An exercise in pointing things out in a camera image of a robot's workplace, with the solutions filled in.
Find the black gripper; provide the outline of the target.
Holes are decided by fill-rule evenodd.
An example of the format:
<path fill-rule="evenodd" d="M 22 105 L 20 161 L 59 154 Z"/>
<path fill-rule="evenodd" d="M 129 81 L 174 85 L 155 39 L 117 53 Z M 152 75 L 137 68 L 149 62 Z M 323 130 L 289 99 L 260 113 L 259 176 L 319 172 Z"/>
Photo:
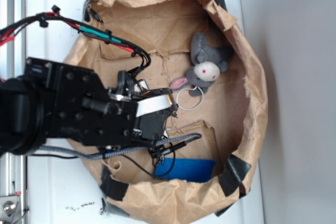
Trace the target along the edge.
<path fill-rule="evenodd" d="M 152 147 L 177 104 L 168 88 L 118 91 L 91 69 L 29 58 L 24 83 L 41 141 L 69 138 L 84 146 Z"/>

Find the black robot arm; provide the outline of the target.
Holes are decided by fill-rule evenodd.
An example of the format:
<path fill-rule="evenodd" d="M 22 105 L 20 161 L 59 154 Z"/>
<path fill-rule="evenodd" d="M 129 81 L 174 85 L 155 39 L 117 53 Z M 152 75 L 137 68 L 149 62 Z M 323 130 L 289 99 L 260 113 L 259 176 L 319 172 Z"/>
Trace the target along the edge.
<path fill-rule="evenodd" d="M 168 88 L 150 90 L 128 73 L 105 88 L 91 69 L 29 58 L 1 84 L 1 151 L 30 155 L 48 138 L 84 146 L 153 147 L 178 109 Z"/>

